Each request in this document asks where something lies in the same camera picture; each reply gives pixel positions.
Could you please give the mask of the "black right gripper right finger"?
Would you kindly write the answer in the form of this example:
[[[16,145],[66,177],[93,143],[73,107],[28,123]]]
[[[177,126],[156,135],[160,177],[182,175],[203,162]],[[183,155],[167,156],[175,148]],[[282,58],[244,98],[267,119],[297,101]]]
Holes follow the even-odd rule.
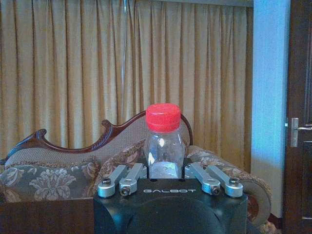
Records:
[[[219,195],[221,188],[229,197],[241,197],[243,185],[239,179],[229,177],[214,165],[204,169],[199,162],[191,163],[190,158],[183,161],[183,175],[185,179],[197,179],[203,192],[210,195]]]

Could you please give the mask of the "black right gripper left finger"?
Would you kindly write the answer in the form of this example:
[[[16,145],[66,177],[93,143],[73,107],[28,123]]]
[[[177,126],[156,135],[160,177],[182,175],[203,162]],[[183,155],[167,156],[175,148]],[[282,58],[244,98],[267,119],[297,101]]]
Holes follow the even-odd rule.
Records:
[[[137,191],[137,181],[140,178],[147,178],[147,167],[144,164],[135,163],[131,169],[128,169],[126,165],[119,165],[98,184],[97,195],[109,198],[116,193],[118,188],[121,196],[129,196]]]

